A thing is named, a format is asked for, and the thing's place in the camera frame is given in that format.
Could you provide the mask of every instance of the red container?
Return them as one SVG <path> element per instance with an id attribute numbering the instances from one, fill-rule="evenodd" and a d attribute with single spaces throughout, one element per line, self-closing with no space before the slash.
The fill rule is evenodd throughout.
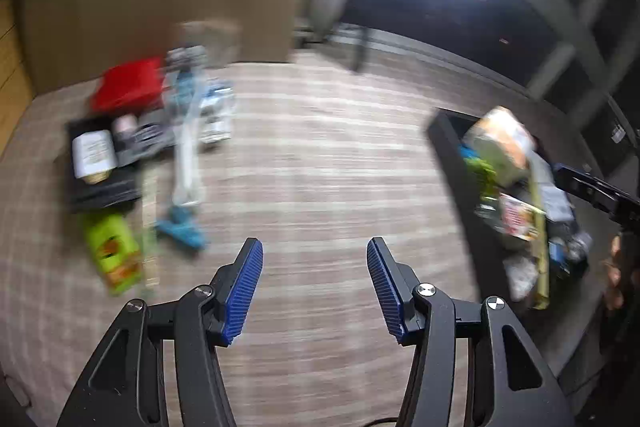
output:
<path id="1" fill-rule="evenodd" d="M 140 113 L 158 106 L 162 95 L 162 58 L 144 58 L 111 68 L 91 99 L 98 113 Z"/>

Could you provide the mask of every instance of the silver bolt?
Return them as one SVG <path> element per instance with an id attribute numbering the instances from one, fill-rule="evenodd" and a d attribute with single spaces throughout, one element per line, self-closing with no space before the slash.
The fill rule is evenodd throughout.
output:
<path id="1" fill-rule="evenodd" d="M 489 297 L 486 300 L 486 305 L 489 306 L 492 310 L 501 310 L 504 308 L 504 300 L 499 297 Z"/>
<path id="2" fill-rule="evenodd" d="M 213 293 L 213 288 L 208 284 L 197 286 L 195 289 L 196 295 L 201 299 L 209 297 Z"/>
<path id="3" fill-rule="evenodd" d="M 127 303 L 127 311 L 131 313 L 139 312 L 144 305 L 145 303 L 141 299 L 131 299 Z"/>
<path id="4" fill-rule="evenodd" d="M 418 284 L 418 293 L 423 297 L 431 297 L 436 293 L 436 286 L 429 283 Z"/>

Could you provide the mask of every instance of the blue gripper pad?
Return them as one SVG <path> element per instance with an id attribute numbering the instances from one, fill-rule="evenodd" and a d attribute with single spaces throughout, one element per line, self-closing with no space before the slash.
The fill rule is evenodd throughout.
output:
<path id="1" fill-rule="evenodd" d="M 367 267 L 385 317 L 386 328 L 400 343 L 406 334 L 402 320 L 402 303 L 373 239 L 367 245 Z"/>
<path id="2" fill-rule="evenodd" d="M 227 344 L 231 344 L 242 331 L 260 272 L 262 272 L 262 243 L 257 239 L 249 238 L 244 242 L 236 261 L 226 274 L 227 277 L 234 279 L 228 297 L 225 299 L 222 339 Z"/>

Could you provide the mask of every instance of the pink object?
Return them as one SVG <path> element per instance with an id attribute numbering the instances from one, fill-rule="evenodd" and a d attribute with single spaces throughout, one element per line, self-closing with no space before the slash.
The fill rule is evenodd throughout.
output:
<path id="1" fill-rule="evenodd" d="M 144 58 L 111 68 L 91 99 L 95 112 L 140 113 L 159 105 L 162 95 L 162 58 Z"/>

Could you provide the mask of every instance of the white label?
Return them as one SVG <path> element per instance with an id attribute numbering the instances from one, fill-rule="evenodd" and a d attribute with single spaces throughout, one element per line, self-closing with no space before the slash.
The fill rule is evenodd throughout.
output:
<path id="1" fill-rule="evenodd" d="M 81 134 L 74 138 L 72 149 L 76 178 L 116 168 L 116 156 L 109 131 Z"/>

